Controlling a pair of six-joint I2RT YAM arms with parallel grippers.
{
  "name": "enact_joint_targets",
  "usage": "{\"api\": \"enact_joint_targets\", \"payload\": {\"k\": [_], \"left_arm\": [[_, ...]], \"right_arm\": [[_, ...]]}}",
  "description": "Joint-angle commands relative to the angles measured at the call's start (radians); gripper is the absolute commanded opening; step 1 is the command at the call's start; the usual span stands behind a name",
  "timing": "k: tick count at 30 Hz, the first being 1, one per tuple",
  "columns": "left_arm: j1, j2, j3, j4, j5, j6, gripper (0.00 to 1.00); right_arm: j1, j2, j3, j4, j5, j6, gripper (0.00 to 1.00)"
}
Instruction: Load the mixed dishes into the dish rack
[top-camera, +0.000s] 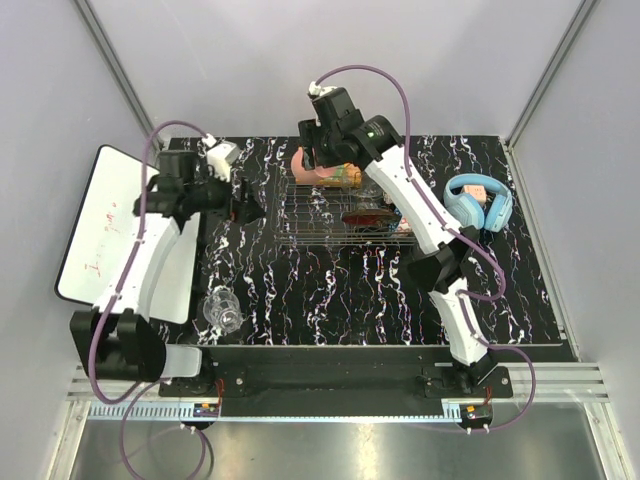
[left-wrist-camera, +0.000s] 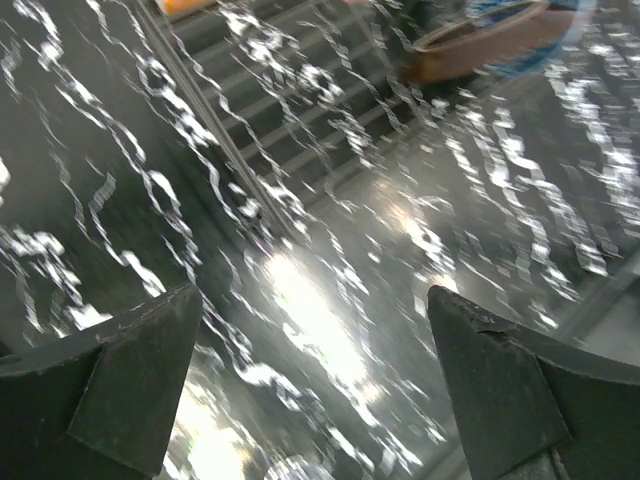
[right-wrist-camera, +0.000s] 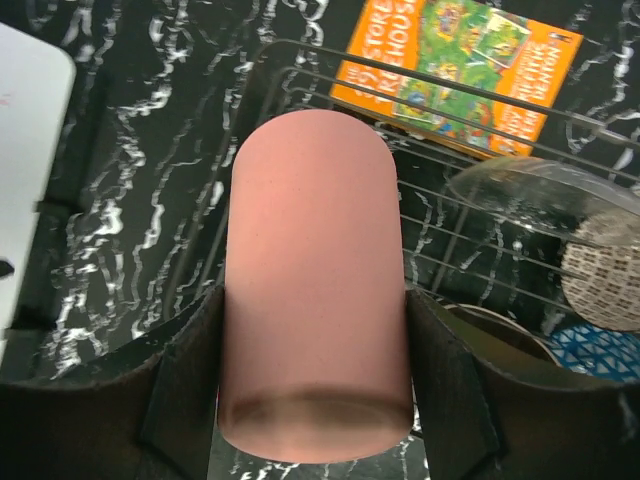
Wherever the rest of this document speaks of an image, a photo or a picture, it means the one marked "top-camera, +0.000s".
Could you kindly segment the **wire dish rack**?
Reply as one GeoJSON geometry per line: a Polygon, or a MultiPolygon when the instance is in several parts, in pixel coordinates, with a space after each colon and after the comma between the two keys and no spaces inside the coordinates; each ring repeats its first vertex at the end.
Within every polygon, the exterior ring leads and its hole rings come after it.
{"type": "Polygon", "coordinates": [[[402,216],[395,204],[386,200],[389,211],[400,219],[386,228],[353,227],[344,224],[344,213],[356,207],[357,189],[298,184],[288,167],[276,170],[271,225],[275,238],[291,246],[381,246],[412,245],[413,233],[395,232],[402,216]]]}

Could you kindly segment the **blue triangle pattern bowl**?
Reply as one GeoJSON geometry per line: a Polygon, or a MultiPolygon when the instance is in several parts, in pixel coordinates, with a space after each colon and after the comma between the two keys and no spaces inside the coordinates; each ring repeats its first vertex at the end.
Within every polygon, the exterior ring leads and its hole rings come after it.
{"type": "Polygon", "coordinates": [[[400,235],[409,235],[412,233],[412,228],[405,217],[402,217],[395,232],[400,235]]]}

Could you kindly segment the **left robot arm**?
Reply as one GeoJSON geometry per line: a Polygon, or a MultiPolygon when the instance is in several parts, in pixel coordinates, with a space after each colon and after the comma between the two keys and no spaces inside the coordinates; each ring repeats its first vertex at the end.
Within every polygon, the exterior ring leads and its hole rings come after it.
{"type": "Polygon", "coordinates": [[[204,154],[162,151],[157,168],[141,166],[140,195],[132,205],[117,270],[91,309],[75,312],[70,320],[92,383],[181,378],[196,396],[214,388],[216,372],[203,363],[202,351],[166,344],[150,325],[151,306],[164,265],[194,215],[214,214],[239,225],[264,216],[252,192],[233,193],[232,165],[239,155],[236,144],[223,141],[204,154]]]}

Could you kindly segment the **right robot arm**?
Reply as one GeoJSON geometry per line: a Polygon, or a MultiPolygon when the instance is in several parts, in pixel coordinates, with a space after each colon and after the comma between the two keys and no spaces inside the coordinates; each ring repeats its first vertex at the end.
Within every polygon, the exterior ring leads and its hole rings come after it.
{"type": "Polygon", "coordinates": [[[373,180],[400,210],[416,237],[420,257],[408,271],[425,290],[449,339],[452,367],[444,386],[476,396],[490,383],[497,363],[481,334],[461,265],[481,231],[498,232],[512,214],[513,197],[501,182],[481,174],[449,180],[438,199],[414,169],[405,139],[383,116],[363,118],[342,87],[309,86],[316,117],[299,123],[303,166],[353,164],[373,180]]]}

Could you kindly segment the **red floral plate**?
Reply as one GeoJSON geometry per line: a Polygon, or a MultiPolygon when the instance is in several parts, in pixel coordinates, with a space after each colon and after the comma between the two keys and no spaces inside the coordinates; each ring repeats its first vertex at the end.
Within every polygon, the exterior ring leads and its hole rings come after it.
{"type": "Polygon", "coordinates": [[[385,209],[363,209],[344,213],[341,220],[353,227],[386,228],[396,223],[400,217],[385,209]]]}

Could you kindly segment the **pink plastic cup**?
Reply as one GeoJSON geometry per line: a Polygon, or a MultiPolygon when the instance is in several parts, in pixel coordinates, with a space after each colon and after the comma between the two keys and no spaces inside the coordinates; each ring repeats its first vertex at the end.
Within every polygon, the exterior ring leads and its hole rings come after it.
{"type": "Polygon", "coordinates": [[[336,171],[336,167],[317,167],[306,170],[303,165],[304,151],[299,148],[293,155],[291,160],[291,172],[298,184],[316,185],[322,180],[332,177],[336,171]]]}

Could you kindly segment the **clear glass cup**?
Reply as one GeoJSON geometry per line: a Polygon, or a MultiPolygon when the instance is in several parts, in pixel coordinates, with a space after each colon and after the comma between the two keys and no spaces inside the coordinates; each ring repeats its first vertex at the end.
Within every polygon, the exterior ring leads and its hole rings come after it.
{"type": "Polygon", "coordinates": [[[228,287],[216,287],[205,298],[202,310],[209,324],[224,334],[239,330],[244,321],[239,299],[228,287]]]}

